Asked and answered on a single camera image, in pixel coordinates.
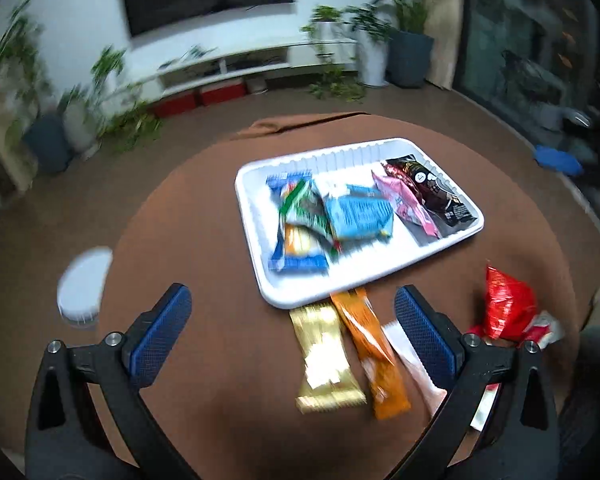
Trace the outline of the large red snack bag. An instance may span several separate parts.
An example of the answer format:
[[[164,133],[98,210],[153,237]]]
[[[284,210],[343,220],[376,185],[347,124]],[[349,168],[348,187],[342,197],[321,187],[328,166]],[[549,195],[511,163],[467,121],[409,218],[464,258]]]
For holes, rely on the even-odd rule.
[[[518,344],[538,313],[535,293],[528,284],[488,264],[484,312],[468,333]]]

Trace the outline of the black popcorn snack packet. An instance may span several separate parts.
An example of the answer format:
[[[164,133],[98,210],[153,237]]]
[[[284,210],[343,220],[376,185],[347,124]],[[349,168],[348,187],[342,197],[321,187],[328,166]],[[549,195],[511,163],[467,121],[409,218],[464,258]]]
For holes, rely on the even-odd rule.
[[[462,200],[414,155],[386,159],[382,166],[388,177],[403,181],[426,211],[435,214],[447,226],[454,228],[475,220]]]

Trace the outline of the blue yellow cake snack packet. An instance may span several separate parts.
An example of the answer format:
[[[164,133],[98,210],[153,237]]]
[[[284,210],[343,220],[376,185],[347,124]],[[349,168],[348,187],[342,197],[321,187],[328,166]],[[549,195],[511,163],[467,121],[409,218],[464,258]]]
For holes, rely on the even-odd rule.
[[[328,225],[309,171],[272,174],[266,185],[278,206],[276,245],[268,268],[276,273],[324,273]]]

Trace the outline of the green white candy packet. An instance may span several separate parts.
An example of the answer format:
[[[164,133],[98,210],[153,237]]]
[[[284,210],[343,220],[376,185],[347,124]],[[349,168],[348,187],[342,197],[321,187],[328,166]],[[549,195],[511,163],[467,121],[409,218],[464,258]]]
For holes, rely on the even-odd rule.
[[[323,200],[311,177],[295,178],[279,192],[278,218],[283,254],[292,258],[323,258],[340,253]]]

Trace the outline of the white snack packet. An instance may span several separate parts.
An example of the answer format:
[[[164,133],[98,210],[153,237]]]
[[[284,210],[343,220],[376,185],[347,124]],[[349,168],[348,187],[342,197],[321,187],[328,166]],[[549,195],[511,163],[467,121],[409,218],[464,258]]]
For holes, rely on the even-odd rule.
[[[437,387],[429,376],[413,344],[398,321],[382,326],[385,337],[411,374],[424,399],[430,417],[434,417],[446,397],[446,390]]]

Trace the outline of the orange snack packet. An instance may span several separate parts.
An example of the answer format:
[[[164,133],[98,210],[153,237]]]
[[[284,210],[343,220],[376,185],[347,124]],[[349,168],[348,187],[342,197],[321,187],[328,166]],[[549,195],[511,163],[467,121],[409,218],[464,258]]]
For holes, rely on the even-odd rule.
[[[370,383],[375,417],[389,419],[411,409],[396,357],[362,288],[331,294]]]

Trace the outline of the light blue snack packet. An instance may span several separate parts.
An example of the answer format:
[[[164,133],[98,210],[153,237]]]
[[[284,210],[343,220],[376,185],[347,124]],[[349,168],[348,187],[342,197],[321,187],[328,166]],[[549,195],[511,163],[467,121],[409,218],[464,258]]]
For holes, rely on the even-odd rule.
[[[323,196],[323,203],[338,242],[392,237],[394,211],[377,188],[334,185]]]

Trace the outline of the pink snack packet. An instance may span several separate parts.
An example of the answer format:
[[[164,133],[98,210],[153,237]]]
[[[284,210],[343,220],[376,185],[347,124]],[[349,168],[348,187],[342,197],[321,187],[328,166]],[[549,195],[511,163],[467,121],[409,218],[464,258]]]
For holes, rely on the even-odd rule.
[[[372,177],[382,197],[401,220],[420,226],[428,236],[441,237],[434,220],[406,183],[398,178],[381,177],[376,172],[372,172]]]

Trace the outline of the white plastic tray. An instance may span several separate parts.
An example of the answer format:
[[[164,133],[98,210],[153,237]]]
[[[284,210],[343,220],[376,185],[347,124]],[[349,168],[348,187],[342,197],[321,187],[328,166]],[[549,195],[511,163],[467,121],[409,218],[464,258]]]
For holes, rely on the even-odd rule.
[[[401,138],[250,162],[235,191],[260,293],[283,310],[383,278],[484,227],[469,195]]]

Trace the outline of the potted plant white pot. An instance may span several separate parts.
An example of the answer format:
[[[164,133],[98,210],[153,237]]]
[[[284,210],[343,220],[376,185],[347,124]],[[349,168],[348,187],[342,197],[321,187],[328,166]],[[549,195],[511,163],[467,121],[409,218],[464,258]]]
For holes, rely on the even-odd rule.
[[[95,155],[102,142],[124,153],[158,139],[161,119],[144,97],[144,85],[129,81],[124,49],[103,47],[91,67],[92,81],[64,92],[58,110],[70,148],[81,158]]]

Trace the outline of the red storage box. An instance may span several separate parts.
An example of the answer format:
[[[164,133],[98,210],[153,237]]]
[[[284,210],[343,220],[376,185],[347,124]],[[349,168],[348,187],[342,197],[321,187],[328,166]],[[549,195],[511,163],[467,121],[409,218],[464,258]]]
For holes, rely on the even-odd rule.
[[[160,119],[185,114],[197,107],[196,93],[193,91],[181,92],[161,99],[151,105],[151,113]]]
[[[203,106],[233,101],[242,98],[246,94],[246,85],[242,78],[207,84],[199,89],[199,99]]]

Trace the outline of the white TV console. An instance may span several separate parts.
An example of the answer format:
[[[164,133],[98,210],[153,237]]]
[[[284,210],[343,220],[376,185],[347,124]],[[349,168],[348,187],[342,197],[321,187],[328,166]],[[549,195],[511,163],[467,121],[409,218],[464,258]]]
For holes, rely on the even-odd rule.
[[[276,38],[236,48],[215,48],[198,58],[186,56],[166,61],[155,70],[134,77],[132,83],[142,90],[143,100],[157,102],[227,79],[318,68],[320,63],[307,39]]]

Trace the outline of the potted plant dark pot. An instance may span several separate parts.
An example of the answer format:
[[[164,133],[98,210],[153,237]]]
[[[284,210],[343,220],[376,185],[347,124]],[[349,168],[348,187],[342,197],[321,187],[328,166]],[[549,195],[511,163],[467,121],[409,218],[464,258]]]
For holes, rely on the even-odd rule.
[[[6,150],[51,176],[69,168],[73,150],[40,52],[44,27],[31,14],[30,4],[15,4],[0,37],[0,124]]]

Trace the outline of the trailing green plant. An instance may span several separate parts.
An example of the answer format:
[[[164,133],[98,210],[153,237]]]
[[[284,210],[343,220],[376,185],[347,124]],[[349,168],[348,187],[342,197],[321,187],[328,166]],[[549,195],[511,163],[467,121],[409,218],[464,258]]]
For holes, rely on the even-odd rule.
[[[387,85],[391,25],[371,4],[318,4],[302,32],[320,63],[320,76],[309,86],[312,96],[356,102],[368,89]]]

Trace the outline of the tall plant dark blue pot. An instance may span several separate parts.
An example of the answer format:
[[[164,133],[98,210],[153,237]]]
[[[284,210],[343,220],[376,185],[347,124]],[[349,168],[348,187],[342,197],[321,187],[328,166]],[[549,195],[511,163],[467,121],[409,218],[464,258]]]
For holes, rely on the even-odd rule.
[[[464,0],[374,0],[392,13],[387,76],[400,88],[449,90],[456,72]]]

